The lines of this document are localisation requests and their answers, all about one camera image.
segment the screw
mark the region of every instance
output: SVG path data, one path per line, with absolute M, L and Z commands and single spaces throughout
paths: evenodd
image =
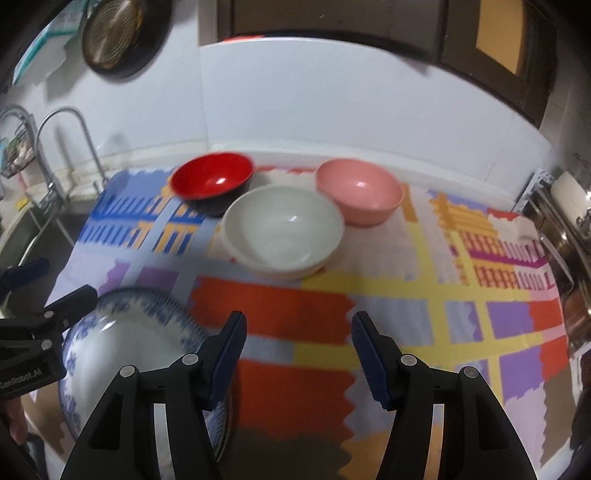
M 413 365 L 417 364 L 417 359 L 415 357 L 413 357 L 412 355 L 403 355 L 402 357 L 400 357 L 400 361 L 406 365 L 407 367 L 411 367 Z
M 119 370 L 119 374 L 122 377 L 131 377 L 135 373 L 135 367 L 133 365 L 125 365 L 121 370 Z
M 188 353 L 183 357 L 183 363 L 185 365 L 194 365 L 199 362 L 199 357 L 194 353 Z
M 464 375 L 466 375 L 468 378 L 476 378 L 478 376 L 478 370 L 476 370 L 474 367 L 466 367 L 464 369 Z

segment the white bowl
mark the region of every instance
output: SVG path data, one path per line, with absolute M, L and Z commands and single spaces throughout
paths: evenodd
M 314 190 L 266 185 L 245 193 L 222 219 L 222 241 L 239 263 L 276 280 L 311 275 L 339 246 L 345 221 Z
M 170 296 L 146 288 L 119 288 L 99 297 L 96 309 L 68 332 L 62 358 L 66 377 L 59 399 L 76 440 L 100 398 L 125 365 L 140 371 L 168 367 L 186 353 L 196 353 L 204 330 Z M 229 428 L 228 400 L 203 412 L 216 457 Z M 162 480 L 174 480 L 164 405 L 154 405 L 154 429 Z

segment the pink bowl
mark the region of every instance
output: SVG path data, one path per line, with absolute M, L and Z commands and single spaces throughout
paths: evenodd
M 349 225 L 385 222 L 404 199 L 404 188 L 388 170 L 361 160 L 336 158 L 316 170 L 316 188 L 332 198 Z

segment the sink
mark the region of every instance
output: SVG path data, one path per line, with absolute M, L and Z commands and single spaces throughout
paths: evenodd
M 40 257 L 46 257 L 50 263 L 47 275 L 8 296 L 2 306 L 5 317 L 20 317 L 43 309 L 95 203 L 95 200 L 70 202 L 51 222 L 40 209 L 31 207 L 4 233 L 8 237 L 0 251 L 2 270 Z

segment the bowl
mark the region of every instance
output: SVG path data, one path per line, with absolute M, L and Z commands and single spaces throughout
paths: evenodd
M 196 212 L 222 216 L 248 190 L 254 172 L 252 160 L 245 155 L 210 153 L 179 167 L 170 186 Z
M 324 195 L 266 185 L 232 204 L 222 219 L 221 236 L 238 263 L 264 277 L 291 280 L 322 267 L 344 231 L 343 216 Z
M 140 371 L 170 366 L 196 353 L 205 331 L 172 297 L 139 287 L 113 290 L 99 297 L 96 309 L 69 331 L 62 350 L 66 376 L 58 394 L 74 440 L 117 372 L 125 365 Z M 230 393 L 212 412 L 203 412 L 216 458 L 228 439 Z M 154 428 L 161 477 L 174 478 L 164 406 L 154 405 Z
M 332 198 L 349 225 L 385 222 L 404 199 L 404 188 L 388 170 L 366 161 L 337 158 L 316 170 L 316 188 Z

